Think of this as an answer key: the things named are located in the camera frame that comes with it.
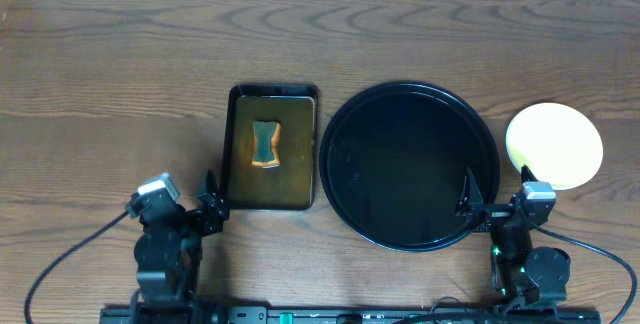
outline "wooden table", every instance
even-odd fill
[[[538,101],[593,120],[604,162],[559,193],[547,228],[640,268],[640,0],[13,0],[0,32],[0,322],[62,251],[168,171],[194,204],[219,174],[229,89],[313,82],[319,135],[361,90],[391,79],[441,85],[486,120],[501,153],[499,200],[517,189],[509,119]],[[74,254],[33,302],[38,323],[96,323],[136,289],[141,234],[126,220]],[[618,265],[533,234],[572,257],[567,305],[610,320],[630,281]],[[200,292],[227,303],[430,307],[489,303],[487,235],[433,253],[371,244],[328,204],[233,212],[204,240]],[[640,320],[636,305],[625,322]]]

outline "baking tray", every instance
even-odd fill
[[[315,86],[240,84],[229,92],[220,194],[231,209],[304,210],[313,203]],[[281,125],[280,165],[258,168],[253,121]]]

